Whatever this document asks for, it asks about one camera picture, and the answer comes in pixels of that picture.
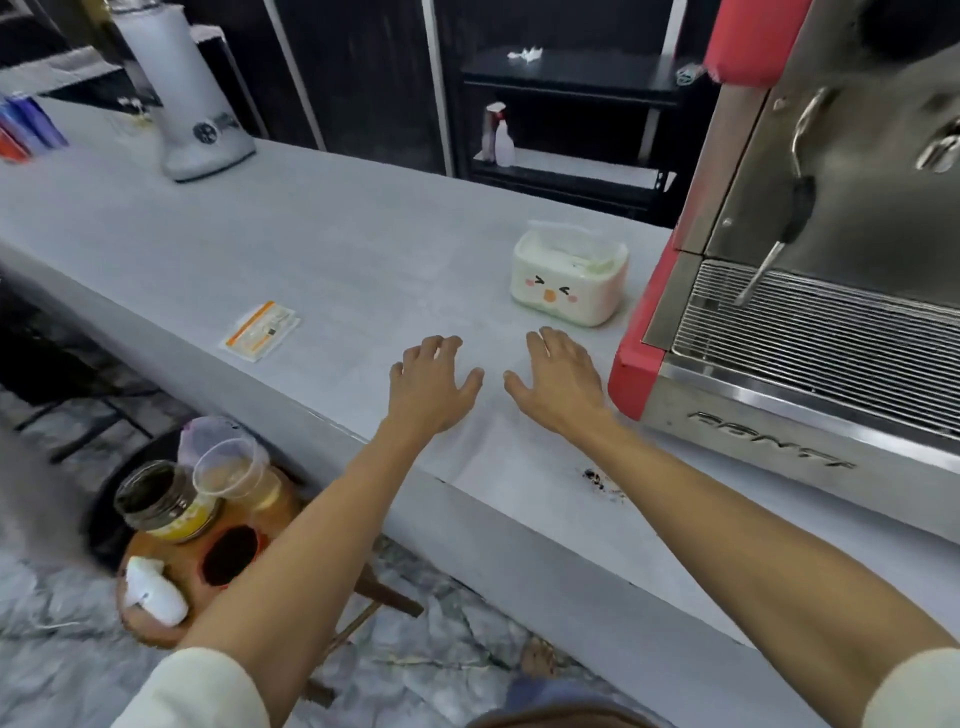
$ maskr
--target machine brand logo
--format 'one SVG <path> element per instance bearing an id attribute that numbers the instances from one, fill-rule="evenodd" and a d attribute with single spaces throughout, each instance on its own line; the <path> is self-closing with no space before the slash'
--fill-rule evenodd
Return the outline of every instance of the machine brand logo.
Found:
<path id="1" fill-rule="evenodd" d="M 720 430 L 731 437 L 736 437 L 741 440 L 748 440 L 752 443 L 757 443 L 758 445 L 765 445 L 768 447 L 772 446 L 778 452 L 789 452 L 795 457 L 813 460 L 814 462 L 820 463 L 825 468 L 846 468 L 847 470 L 853 470 L 856 468 L 853 463 L 848 463 L 838 457 L 833 457 L 833 455 L 827 455 L 825 452 L 820 452 L 811 448 L 802 448 L 795 443 L 781 442 L 773 435 L 764 435 L 757 432 L 755 429 L 750 429 L 745 425 L 729 423 L 726 420 L 722 420 L 721 418 L 717 417 L 716 415 L 709 414 L 708 412 L 691 412 L 687 415 L 687 418 L 703 425 L 709 425 L 710 427 Z"/>

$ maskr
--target white tissue box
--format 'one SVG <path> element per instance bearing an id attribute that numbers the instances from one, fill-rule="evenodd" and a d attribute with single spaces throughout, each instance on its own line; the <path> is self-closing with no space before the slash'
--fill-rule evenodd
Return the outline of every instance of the white tissue box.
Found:
<path id="1" fill-rule="evenodd" d="M 623 296 L 627 246 L 571 225 L 531 223 L 514 247 L 518 303 L 579 326 L 603 324 Z"/>

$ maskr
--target espresso machine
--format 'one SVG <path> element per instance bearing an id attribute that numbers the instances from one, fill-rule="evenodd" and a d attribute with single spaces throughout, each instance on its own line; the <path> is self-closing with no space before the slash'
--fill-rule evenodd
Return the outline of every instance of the espresso machine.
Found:
<path id="1" fill-rule="evenodd" d="M 725 0 L 723 84 L 610 394 L 960 543 L 960 12 Z"/>

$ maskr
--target wooden stool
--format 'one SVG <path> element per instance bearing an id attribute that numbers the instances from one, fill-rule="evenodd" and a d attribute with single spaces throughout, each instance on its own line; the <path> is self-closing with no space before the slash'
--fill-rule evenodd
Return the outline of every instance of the wooden stool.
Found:
<path id="1" fill-rule="evenodd" d="M 297 516 L 302 508 L 302 502 L 286 475 L 276 468 L 273 470 L 280 478 L 282 489 L 279 497 L 267 508 L 249 511 L 233 501 L 225 500 L 214 523 L 201 536 L 185 544 L 171 544 L 140 531 L 134 534 L 124 553 L 120 576 L 117 577 L 116 604 L 120 621 L 138 642 L 151 647 L 173 649 L 180 643 L 197 616 L 222 591 L 223 587 L 210 586 L 206 583 L 201 575 L 200 563 L 210 547 L 225 531 L 236 526 L 250 526 L 266 540 L 265 547 Z M 190 611 L 186 619 L 176 627 L 163 626 L 139 606 L 124 606 L 127 581 L 123 578 L 123 574 L 126 572 L 127 562 L 131 556 L 162 561 L 165 565 L 163 575 L 172 581 L 186 597 Z M 353 590 L 370 599 L 371 603 L 342 632 L 333 637 L 321 658 L 321 665 L 330 653 L 345 644 L 350 635 L 372 617 L 381 605 L 392 607 L 411 617 L 419 617 L 423 613 L 423 607 L 416 601 L 378 582 L 369 564 L 364 566 Z M 304 689 L 303 697 L 328 708 L 336 697 L 336 692 L 320 682 L 310 680 Z"/>

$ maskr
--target foot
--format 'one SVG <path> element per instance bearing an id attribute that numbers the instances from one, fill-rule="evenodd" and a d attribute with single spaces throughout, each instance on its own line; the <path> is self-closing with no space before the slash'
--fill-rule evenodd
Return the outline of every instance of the foot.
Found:
<path id="1" fill-rule="evenodd" d="M 553 645 L 539 637 L 531 637 L 520 653 L 520 672 L 527 677 L 556 677 L 557 654 Z"/>

